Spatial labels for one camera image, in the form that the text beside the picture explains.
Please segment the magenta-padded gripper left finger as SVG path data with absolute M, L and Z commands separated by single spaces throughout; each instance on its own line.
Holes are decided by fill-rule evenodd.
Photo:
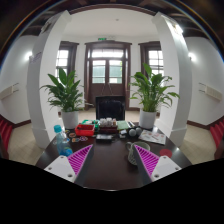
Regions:
M 68 157 L 60 155 L 45 168 L 45 171 L 83 186 L 93 154 L 94 146 L 88 145 Z

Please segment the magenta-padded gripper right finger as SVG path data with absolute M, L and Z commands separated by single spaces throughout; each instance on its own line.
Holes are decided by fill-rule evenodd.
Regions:
M 144 185 L 155 182 L 181 169 L 168 156 L 157 156 L 137 145 L 134 146 L 133 154 Z

